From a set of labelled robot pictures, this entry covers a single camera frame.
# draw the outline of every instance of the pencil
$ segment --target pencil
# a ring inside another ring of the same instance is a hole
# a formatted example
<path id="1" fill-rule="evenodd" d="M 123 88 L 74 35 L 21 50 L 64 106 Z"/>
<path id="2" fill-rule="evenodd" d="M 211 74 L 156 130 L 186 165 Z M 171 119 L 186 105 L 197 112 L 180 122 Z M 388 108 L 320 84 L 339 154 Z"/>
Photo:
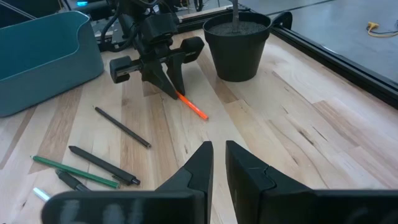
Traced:
<path id="1" fill-rule="evenodd" d="M 75 175 L 78 175 L 80 177 L 84 177 L 84 178 L 87 178 L 89 180 L 95 181 L 97 183 L 107 185 L 108 187 L 112 187 L 114 189 L 118 189 L 119 188 L 119 183 L 117 183 L 115 181 L 107 180 L 107 179 L 104 179 L 102 177 L 98 177 L 96 175 L 89 174 L 89 173 L 87 173 L 85 171 L 81 171 L 81 170 L 75 169 L 73 167 L 66 166 L 66 165 L 63 165 L 61 163 L 58 163 L 58 162 L 55 162 L 55 161 L 51 161 L 50 159 L 46 159 L 46 158 L 43 158 L 43 157 L 40 157 L 40 156 L 31 156 L 31 158 L 35 162 L 43 163 L 43 164 L 45 164 L 47 166 L 55 167 L 55 168 L 67 171 L 67 172 L 69 172 L 71 174 L 75 174 Z"/>
<path id="2" fill-rule="evenodd" d="M 205 121 L 209 120 L 209 117 L 202 112 L 201 110 L 199 110 L 199 108 L 197 108 L 193 103 L 191 103 L 188 99 L 186 99 L 185 96 L 181 95 L 181 93 L 177 92 L 177 96 L 180 98 L 180 100 L 182 100 L 186 105 L 188 105 L 194 112 L 196 112 L 196 114 L 198 114 L 201 118 L 203 118 Z"/>
<path id="3" fill-rule="evenodd" d="M 139 143 L 141 143 L 143 146 L 146 148 L 152 147 L 149 142 L 145 141 L 145 139 L 141 138 L 138 134 L 134 133 L 134 131 L 131 131 L 129 128 L 127 128 L 125 125 L 121 124 L 119 121 L 116 121 L 114 118 L 112 118 L 109 114 L 105 113 L 105 111 L 101 110 L 99 107 L 94 108 L 95 111 L 97 111 L 100 115 L 104 116 L 108 121 L 112 122 L 114 125 L 116 125 L 118 128 L 122 129 L 126 134 L 130 135 L 133 137 L 135 140 L 137 140 Z"/>

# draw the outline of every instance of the cable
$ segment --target cable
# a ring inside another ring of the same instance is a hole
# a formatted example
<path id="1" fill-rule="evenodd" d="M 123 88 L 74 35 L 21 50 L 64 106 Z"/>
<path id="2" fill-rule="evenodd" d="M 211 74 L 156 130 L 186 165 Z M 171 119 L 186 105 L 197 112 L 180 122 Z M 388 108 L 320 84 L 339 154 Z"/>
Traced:
<path id="1" fill-rule="evenodd" d="M 61 2 L 58 0 L 58 4 L 60 5 L 60 10 L 62 9 Z"/>
<path id="2" fill-rule="evenodd" d="M 69 5 L 68 0 L 63 0 L 63 1 L 64 1 L 65 4 L 67 5 L 67 8 L 69 9 L 69 11 L 72 11 L 72 9 L 71 9 L 71 7 L 70 7 L 70 5 Z"/>
<path id="3" fill-rule="evenodd" d="M 169 7 L 169 5 L 168 5 L 165 1 L 160 0 L 160 1 L 159 1 L 159 4 L 161 4 L 161 5 L 163 5 L 163 6 L 166 6 L 170 13 L 175 13 L 175 12 L 173 12 L 173 11 L 171 10 L 171 8 Z"/>
<path id="4" fill-rule="evenodd" d="M 368 30 L 368 34 L 372 37 L 393 37 L 395 35 L 398 35 L 398 30 L 396 31 L 390 31 L 390 32 L 374 32 L 372 31 L 373 29 L 377 29 L 379 27 L 379 24 L 375 22 L 368 22 L 368 27 L 366 28 Z"/>
<path id="5" fill-rule="evenodd" d="M 16 13 L 18 13 L 18 14 L 21 14 L 21 15 L 23 15 L 23 16 L 25 16 L 25 17 L 31 19 L 31 20 L 36 19 L 36 17 L 30 15 L 29 13 L 27 13 L 27 12 L 25 12 L 25 11 L 22 11 L 22 10 L 18 9 L 17 7 L 12 6 L 12 5 L 10 5 L 10 4 L 8 4 L 8 3 L 2 1 L 2 0 L 0 0 L 0 5 L 3 5 L 4 7 L 8 8 L 8 9 L 10 9 L 10 10 L 13 10 L 14 12 L 16 12 Z"/>
<path id="6" fill-rule="evenodd" d="M 133 33 L 131 34 L 131 36 L 128 38 L 128 40 L 122 45 L 120 46 L 118 49 L 115 49 L 111 44 L 108 44 L 105 42 L 105 35 L 108 31 L 108 29 L 111 27 L 111 25 L 116 21 L 116 19 L 121 15 L 121 10 L 120 10 L 120 6 L 119 4 L 116 6 L 116 11 L 114 13 L 114 16 L 112 17 L 112 19 L 105 25 L 104 29 L 101 32 L 101 44 L 105 46 L 105 49 L 110 51 L 110 52 L 120 52 L 126 48 L 128 48 L 131 44 L 132 41 L 134 40 L 134 38 L 136 37 L 136 35 L 138 34 L 138 30 L 139 28 L 136 27 L 133 31 Z M 131 24 L 130 29 L 136 25 L 135 23 Z"/>
<path id="7" fill-rule="evenodd" d="M 195 5 L 197 12 L 200 12 L 203 9 L 203 0 L 193 0 L 193 4 Z"/>

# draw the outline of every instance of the teal storage bin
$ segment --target teal storage bin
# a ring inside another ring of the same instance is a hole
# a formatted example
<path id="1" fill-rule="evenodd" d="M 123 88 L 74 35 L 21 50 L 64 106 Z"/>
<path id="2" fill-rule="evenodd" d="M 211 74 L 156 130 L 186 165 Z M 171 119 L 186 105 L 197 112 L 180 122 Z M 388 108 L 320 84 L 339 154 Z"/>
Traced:
<path id="1" fill-rule="evenodd" d="M 0 29 L 0 117 L 47 100 L 104 70 L 90 18 L 70 11 Z"/>

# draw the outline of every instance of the soil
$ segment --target soil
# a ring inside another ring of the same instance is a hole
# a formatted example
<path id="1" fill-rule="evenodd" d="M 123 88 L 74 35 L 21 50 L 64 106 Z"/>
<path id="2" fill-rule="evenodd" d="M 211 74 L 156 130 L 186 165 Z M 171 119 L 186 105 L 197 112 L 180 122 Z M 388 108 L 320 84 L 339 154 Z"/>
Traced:
<path id="1" fill-rule="evenodd" d="M 216 35 L 225 35 L 225 36 L 232 36 L 232 35 L 248 35 L 253 34 L 259 31 L 266 29 L 267 27 L 258 24 L 255 22 L 239 22 L 239 32 L 232 32 L 232 22 L 227 22 L 224 24 L 220 24 L 210 28 L 209 32 Z"/>

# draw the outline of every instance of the black marker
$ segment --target black marker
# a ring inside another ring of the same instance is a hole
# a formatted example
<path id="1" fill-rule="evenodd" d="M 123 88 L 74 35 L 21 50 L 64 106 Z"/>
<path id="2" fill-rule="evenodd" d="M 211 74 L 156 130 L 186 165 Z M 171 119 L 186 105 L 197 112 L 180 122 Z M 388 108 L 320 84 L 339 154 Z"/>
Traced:
<path id="1" fill-rule="evenodd" d="M 70 188 L 78 191 L 90 191 L 84 184 L 82 184 L 78 179 L 72 177 L 68 172 L 63 170 L 55 170 L 55 173 L 58 175 L 58 178 L 64 181 Z"/>
<path id="2" fill-rule="evenodd" d="M 102 169 L 114 174 L 112 177 L 115 179 L 118 179 L 122 183 L 126 185 L 131 185 L 131 184 L 137 184 L 139 185 L 141 181 L 137 179 L 135 175 L 129 174 L 128 172 L 105 162 L 104 160 L 80 149 L 79 147 L 76 146 L 69 146 L 69 149 L 71 152 L 75 153 L 76 155 L 86 159 L 87 161 L 90 161 L 94 163 L 95 165 L 101 167 Z"/>

